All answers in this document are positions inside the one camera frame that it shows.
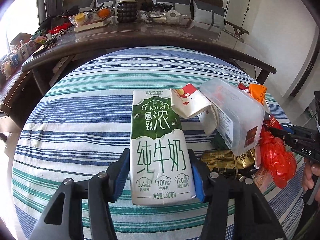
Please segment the right hand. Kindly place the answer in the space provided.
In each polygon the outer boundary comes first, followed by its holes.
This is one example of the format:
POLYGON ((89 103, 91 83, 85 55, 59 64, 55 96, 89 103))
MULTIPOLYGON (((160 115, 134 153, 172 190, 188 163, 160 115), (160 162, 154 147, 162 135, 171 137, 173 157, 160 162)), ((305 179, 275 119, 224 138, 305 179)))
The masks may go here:
POLYGON ((319 177, 319 164, 312 164, 311 161, 307 158, 304 158, 304 163, 305 166, 303 171, 302 187, 304 191, 307 191, 308 189, 312 189, 314 186, 312 176, 315 175, 319 177))

